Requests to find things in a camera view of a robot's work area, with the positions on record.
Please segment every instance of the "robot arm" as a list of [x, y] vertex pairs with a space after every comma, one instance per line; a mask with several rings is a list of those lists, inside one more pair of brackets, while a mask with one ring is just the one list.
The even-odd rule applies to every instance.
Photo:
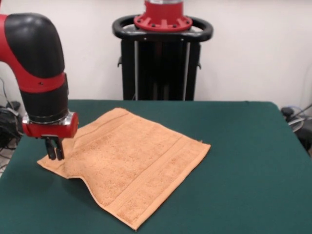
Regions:
[[24, 132], [45, 139], [52, 160], [64, 159], [61, 139], [74, 137], [78, 116], [68, 110], [64, 57], [55, 26], [39, 14], [0, 15], [0, 61], [17, 79], [26, 110]]

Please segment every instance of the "orange towel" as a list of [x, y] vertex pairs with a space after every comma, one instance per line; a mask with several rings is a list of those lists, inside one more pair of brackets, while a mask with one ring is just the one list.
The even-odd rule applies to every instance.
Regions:
[[116, 108], [63, 141], [65, 160], [38, 164], [82, 179], [95, 202], [132, 229], [202, 161], [210, 145]]

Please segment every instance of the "black cable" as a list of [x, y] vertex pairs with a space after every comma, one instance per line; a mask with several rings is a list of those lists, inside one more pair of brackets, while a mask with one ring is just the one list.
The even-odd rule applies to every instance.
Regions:
[[9, 128], [5, 127], [5, 126], [1, 126], [0, 128], [4, 129], [7, 133], [9, 133], [10, 135], [12, 135], [15, 138], [19, 138], [20, 136], [16, 135], [14, 132], [12, 132]]
[[4, 85], [4, 80], [0, 77], [0, 81], [2, 82], [2, 88], [3, 88], [3, 94], [4, 94], [4, 97], [6, 98], [6, 101], [7, 103], [11, 106], [12, 109], [14, 109], [14, 107], [12, 106], [12, 104], [9, 102], [9, 99], [6, 95], [6, 92], [5, 92], [5, 85]]
[[295, 114], [294, 116], [292, 116], [292, 117], [290, 118], [290, 121], [294, 120], [298, 115], [304, 113], [306, 110], [310, 109], [311, 107], [312, 107], [312, 103], [311, 103], [309, 106], [307, 106], [305, 109], [303, 109], [302, 111], [300, 111], [300, 112], [298, 112], [297, 114]]
[[11, 159], [10, 157], [7, 157], [7, 156], [1, 155], [1, 154], [0, 154], [0, 157], [3, 157], [5, 159]]
[[5, 168], [8, 164], [4, 164], [3, 166], [0, 167], [0, 170]]

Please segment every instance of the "green felt surface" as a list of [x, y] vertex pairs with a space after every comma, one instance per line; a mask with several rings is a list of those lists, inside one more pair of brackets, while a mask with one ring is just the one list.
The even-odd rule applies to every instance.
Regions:
[[[275, 105], [70, 101], [81, 126], [115, 107], [212, 145], [138, 233], [312, 233], [312, 163]], [[1, 234], [135, 233], [83, 182], [36, 164], [45, 154], [42, 140], [24, 137], [0, 178]]]

